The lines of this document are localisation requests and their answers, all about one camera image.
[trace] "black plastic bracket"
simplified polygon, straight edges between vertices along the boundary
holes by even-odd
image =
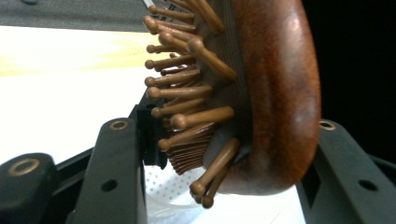
[[[143,163],[133,119],[105,123],[66,223],[147,223]]]
[[[297,185],[306,223],[394,223],[393,184],[341,125],[321,127],[313,165]]]

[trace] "metal grommet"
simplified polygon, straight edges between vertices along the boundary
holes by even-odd
[[[326,120],[321,120],[319,122],[320,128],[326,131],[334,131],[335,130],[335,125],[330,123],[329,121]]]
[[[38,159],[24,159],[24,160],[15,162],[8,169],[8,175],[20,176],[20,175],[29,174],[35,168],[37,168],[39,164],[40,164],[40,161]]]
[[[110,124],[110,129],[114,131],[119,131],[128,127],[128,122],[125,120],[117,120]]]

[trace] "brown wooden surface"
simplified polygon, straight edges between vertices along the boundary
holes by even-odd
[[[253,105],[253,143],[223,192],[274,194],[298,182],[317,147],[318,68],[300,0],[233,0]]]

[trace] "screw hole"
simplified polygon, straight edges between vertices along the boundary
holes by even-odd
[[[111,190],[117,187],[118,183],[116,180],[107,180],[105,183],[102,184],[101,190],[103,192],[110,192]]]
[[[35,170],[38,167],[40,161],[38,159],[24,159],[18,162],[15,162],[9,169],[8,175],[10,176],[19,176],[26,175]]]
[[[370,191],[377,191],[378,190],[378,187],[375,184],[373,184],[373,182],[371,182],[369,180],[360,180],[359,184],[363,188],[368,189]]]
[[[128,126],[128,122],[125,120],[114,121],[110,124],[110,129],[114,131],[125,129]]]
[[[330,123],[329,121],[325,121],[325,120],[321,120],[319,122],[320,128],[326,131],[334,131],[335,130],[335,126]]]

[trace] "hairbrush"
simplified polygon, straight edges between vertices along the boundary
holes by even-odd
[[[304,176],[319,136],[320,91],[312,35],[300,0],[168,0],[143,23],[161,45],[147,60],[147,97],[158,142],[181,175],[204,166],[191,196],[204,207],[225,193],[279,193]]]

